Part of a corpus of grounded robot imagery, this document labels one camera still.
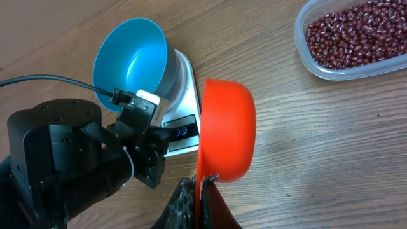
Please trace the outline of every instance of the wooden table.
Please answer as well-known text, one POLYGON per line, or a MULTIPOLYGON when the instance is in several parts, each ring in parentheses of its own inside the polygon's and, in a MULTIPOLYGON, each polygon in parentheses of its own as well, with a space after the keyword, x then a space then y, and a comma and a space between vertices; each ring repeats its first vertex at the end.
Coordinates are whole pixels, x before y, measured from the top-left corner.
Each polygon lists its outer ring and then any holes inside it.
MULTIPOLYGON (((44 73, 91 83, 109 32, 129 18, 151 18, 191 60, 201 98, 206 78, 241 82, 253 94, 251 168, 218 184, 244 228, 405 228, 407 71, 346 82, 309 73, 293 36, 306 1, 118 1, 4 67, 0 80, 44 73)), ((0 159, 10 151, 6 120, 15 111, 57 98, 97 102, 93 92, 58 81, 11 85, 0 96, 0 159)), ((115 116, 104 110, 104 125, 115 116)), ((155 190, 134 180, 70 228, 149 228, 196 161, 196 153, 169 158, 155 190)))

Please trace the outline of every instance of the clear plastic container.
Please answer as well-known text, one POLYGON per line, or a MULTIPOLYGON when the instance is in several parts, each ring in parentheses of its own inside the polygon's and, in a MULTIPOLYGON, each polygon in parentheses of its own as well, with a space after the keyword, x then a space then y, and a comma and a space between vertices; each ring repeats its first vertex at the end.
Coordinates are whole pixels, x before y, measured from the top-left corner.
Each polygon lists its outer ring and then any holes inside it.
POLYGON ((340 81, 375 76, 407 67, 407 54, 345 70, 326 69, 312 59, 305 41, 305 31, 308 25, 327 13, 351 8, 353 5, 363 2, 366 2, 366 0, 310 0, 300 10, 294 25, 295 44, 301 60, 311 73, 325 80, 340 81))

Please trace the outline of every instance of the kitchen scale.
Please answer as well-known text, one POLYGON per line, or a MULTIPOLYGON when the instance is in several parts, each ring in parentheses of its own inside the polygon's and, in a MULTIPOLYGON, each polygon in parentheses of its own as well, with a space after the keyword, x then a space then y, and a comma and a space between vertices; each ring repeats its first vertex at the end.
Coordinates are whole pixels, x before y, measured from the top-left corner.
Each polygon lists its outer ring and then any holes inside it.
POLYGON ((165 157, 198 150, 201 112, 191 62, 180 51, 177 57, 177 83, 169 97, 169 109, 161 126, 175 128, 175 139, 169 143, 165 157))

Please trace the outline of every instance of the black cable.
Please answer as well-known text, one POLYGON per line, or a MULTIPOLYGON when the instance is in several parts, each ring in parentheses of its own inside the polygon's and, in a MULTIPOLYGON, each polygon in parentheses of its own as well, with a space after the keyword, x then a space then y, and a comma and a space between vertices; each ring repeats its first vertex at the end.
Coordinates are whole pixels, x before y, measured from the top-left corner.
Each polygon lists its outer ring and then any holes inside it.
POLYGON ((100 94, 103 94, 103 95, 106 95, 106 96, 109 96, 109 97, 113 96, 112 92, 105 91, 105 90, 103 90, 101 88, 94 87, 94 86, 89 85, 87 83, 82 83, 82 82, 77 81, 77 80, 72 80, 70 78, 66 78, 66 77, 62 77, 62 76, 54 76, 54 75, 20 76, 20 77, 8 79, 8 80, 0 81, 0 87, 10 85, 10 84, 13 84, 13 83, 26 81, 26 80, 59 80, 59 81, 63 81, 63 82, 66 82, 66 83, 72 83, 73 85, 84 87, 84 88, 87 88, 89 90, 93 90, 93 91, 95 91, 97 93, 100 93, 100 94))

